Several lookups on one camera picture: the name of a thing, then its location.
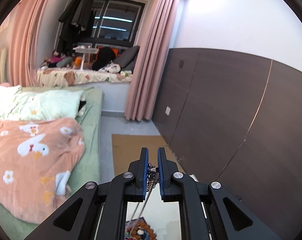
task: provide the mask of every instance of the duck beak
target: duck beak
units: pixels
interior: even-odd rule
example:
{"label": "duck beak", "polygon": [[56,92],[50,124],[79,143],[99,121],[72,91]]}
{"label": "duck beak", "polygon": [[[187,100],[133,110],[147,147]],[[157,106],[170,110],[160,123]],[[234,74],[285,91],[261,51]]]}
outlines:
{"label": "duck beak", "polygon": [[35,152],[35,155],[34,155],[34,159],[37,160],[37,159],[39,159],[40,157],[42,157],[42,153],[39,152],[39,151],[36,151],[36,152]]}

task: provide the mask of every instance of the window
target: window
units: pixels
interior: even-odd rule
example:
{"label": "window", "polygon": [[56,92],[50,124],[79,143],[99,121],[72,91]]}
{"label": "window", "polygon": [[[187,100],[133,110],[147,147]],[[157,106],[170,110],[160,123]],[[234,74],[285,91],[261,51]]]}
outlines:
{"label": "window", "polygon": [[144,5],[130,0],[94,0],[91,36],[87,32],[80,42],[90,42],[93,47],[97,44],[133,47]]}

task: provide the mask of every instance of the white table surface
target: white table surface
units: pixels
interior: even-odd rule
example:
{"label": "white table surface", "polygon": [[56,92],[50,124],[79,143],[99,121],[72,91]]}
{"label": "white table surface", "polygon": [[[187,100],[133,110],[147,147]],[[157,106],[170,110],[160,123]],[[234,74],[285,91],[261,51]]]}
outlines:
{"label": "white table surface", "polygon": [[[136,203],[129,202],[127,209],[127,221],[130,220]],[[140,203],[136,219],[142,209]],[[180,213],[178,202],[164,203],[161,200],[159,184],[152,190],[142,217],[157,234],[157,240],[181,240]]]}

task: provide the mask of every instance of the dark brown wall panel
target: dark brown wall panel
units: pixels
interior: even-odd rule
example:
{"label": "dark brown wall panel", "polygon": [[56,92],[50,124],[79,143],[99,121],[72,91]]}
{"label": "dark brown wall panel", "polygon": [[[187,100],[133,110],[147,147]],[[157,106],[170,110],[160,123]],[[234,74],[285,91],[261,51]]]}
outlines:
{"label": "dark brown wall panel", "polygon": [[[198,49],[170,49],[161,79],[152,121],[167,143],[170,143],[195,71]],[[165,114],[170,107],[169,116]]]}
{"label": "dark brown wall panel", "polygon": [[259,106],[270,62],[234,51],[199,51],[170,144],[186,172],[199,181],[215,180],[235,154]]}
{"label": "dark brown wall panel", "polygon": [[302,229],[302,73],[273,62],[246,141],[219,178],[283,240]]}

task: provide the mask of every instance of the green bed sheet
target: green bed sheet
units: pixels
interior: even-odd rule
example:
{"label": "green bed sheet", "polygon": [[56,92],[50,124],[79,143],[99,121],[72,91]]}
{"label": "green bed sheet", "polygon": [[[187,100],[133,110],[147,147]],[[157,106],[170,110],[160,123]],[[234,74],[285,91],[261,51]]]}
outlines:
{"label": "green bed sheet", "polygon": [[[33,91],[37,93],[52,89],[61,88],[23,88],[24,91]],[[101,119],[101,107],[103,101],[102,90],[93,87],[69,87],[64,88],[70,91],[84,90],[86,97],[86,111],[84,116],[77,117],[77,121],[83,128],[85,151],[79,163],[73,169],[68,181],[72,193],[76,192],[88,181],[99,183],[99,147],[98,133]],[[0,204],[0,225],[11,240],[23,240],[36,227],[36,224],[27,223],[11,215]]]}

